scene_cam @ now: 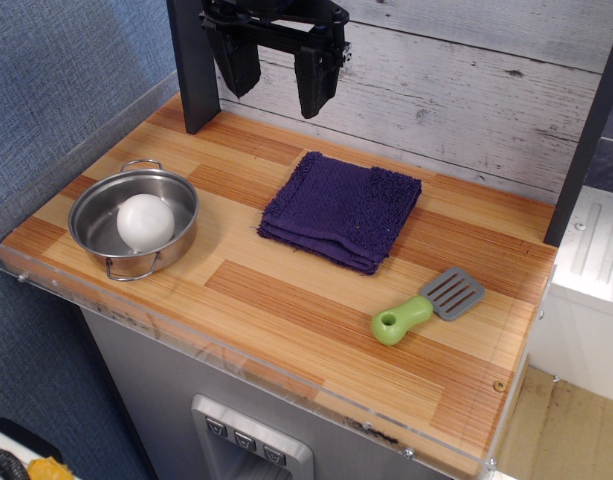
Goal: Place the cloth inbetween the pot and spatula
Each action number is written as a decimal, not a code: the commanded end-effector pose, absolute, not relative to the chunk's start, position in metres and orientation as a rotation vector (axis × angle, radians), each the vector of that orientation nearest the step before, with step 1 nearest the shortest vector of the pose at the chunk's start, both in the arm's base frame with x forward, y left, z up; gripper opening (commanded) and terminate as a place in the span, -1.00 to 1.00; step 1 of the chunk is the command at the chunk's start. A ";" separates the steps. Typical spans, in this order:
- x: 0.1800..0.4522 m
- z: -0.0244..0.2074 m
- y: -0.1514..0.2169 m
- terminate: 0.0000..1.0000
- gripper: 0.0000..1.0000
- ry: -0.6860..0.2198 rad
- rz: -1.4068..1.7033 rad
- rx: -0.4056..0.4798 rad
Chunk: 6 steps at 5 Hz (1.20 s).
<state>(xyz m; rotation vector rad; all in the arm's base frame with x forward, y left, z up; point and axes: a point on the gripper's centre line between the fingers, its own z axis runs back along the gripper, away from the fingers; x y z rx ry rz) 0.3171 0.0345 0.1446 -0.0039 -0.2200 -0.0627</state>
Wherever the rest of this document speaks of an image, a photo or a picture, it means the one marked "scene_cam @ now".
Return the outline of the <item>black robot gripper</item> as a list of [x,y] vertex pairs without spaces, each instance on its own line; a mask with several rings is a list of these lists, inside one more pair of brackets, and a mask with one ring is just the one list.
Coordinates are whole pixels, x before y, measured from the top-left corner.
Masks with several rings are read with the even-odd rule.
[[261,76],[258,47],[295,55],[301,114],[320,113],[347,60],[349,13],[332,1],[204,1],[200,13],[214,60],[237,98]]

